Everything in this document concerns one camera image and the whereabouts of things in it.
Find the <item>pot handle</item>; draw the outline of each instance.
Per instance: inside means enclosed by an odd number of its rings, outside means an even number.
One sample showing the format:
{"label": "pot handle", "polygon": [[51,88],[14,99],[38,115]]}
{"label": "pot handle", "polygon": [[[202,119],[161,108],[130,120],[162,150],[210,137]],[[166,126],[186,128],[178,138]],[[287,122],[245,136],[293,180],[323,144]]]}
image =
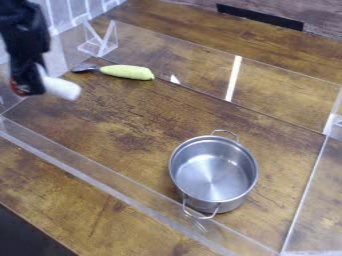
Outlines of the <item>pot handle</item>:
{"label": "pot handle", "polygon": [[226,133],[229,133],[233,137],[235,137],[235,141],[239,143],[239,136],[235,134],[235,133],[232,133],[231,131],[226,131],[226,130],[214,130],[212,133],[210,133],[210,135],[213,135],[216,132],[226,132]]}
{"label": "pot handle", "polygon": [[209,219],[212,219],[217,214],[218,206],[220,206],[220,203],[217,203],[217,207],[216,207],[213,213],[209,216],[196,216],[196,215],[193,215],[192,213],[189,213],[186,211],[185,204],[186,204],[186,196],[182,197],[182,212],[185,213],[185,215],[188,215],[189,217],[192,217],[197,220],[209,220]]}

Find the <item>pot rim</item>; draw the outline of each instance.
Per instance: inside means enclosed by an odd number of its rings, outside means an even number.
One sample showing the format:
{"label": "pot rim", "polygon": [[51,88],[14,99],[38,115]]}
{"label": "pot rim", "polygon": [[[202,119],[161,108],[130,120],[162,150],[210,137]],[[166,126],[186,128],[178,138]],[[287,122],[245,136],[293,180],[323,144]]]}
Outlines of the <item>pot rim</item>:
{"label": "pot rim", "polygon": [[[226,200],[202,200],[194,196],[192,196],[190,194],[188,194],[178,186],[177,186],[177,182],[174,180],[174,177],[172,175],[172,160],[173,158],[176,157],[177,153],[180,152],[180,150],[189,144],[192,144],[193,142],[197,142],[197,141],[201,141],[201,140],[217,140],[217,141],[222,141],[225,143],[229,143],[229,144],[233,144],[243,152],[244,154],[249,157],[251,161],[252,161],[252,164],[253,164],[253,167],[255,167],[255,178],[253,178],[253,181],[251,183],[251,185],[248,186],[248,189],[240,194],[237,195],[236,197],[232,197]],[[257,181],[257,178],[259,178],[259,167],[257,167],[257,162],[256,162],[256,159],[253,157],[253,155],[251,154],[249,150],[236,141],[231,140],[229,138],[225,138],[225,137],[221,137],[221,136],[217,136],[217,135],[202,135],[202,136],[197,136],[197,137],[193,137],[188,140],[185,140],[182,143],[178,144],[178,146],[176,147],[176,149],[173,150],[172,154],[170,154],[170,157],[169,157],[169,160],[168,160],[168,174],[169,174],[169,177],[172,179],[172,182],[176,186],[176,188],[181,191],[182,195],[186,195],[189,197],[189,199],[194,199],[202,203],[228,203],[228,202],[232,202],[232,201],[236,201],[239,200],[240,198],[243,198],[248,193],[249,191],[252,190],[252,188],[255,187],[255,184],[256,184],[256,181]]]}

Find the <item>stainless steel pot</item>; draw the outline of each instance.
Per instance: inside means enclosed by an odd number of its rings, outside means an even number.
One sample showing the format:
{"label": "stainless steel pot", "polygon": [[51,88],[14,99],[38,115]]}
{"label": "stainless steel pot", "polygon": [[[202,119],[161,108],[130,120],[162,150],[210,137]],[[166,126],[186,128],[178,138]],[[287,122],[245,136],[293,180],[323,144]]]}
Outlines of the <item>stainless steel pot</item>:
{"label": "stainless steel pot", "polygon": [[[235,140],[213,135],[217,132],[229,133]],[[257,179],[256,160],[226,130],[182,142],[170,155],[168,169],[182,210],[197,219],[210,219],[239,207]],[[185,205],[210,215],[192,215]]]}

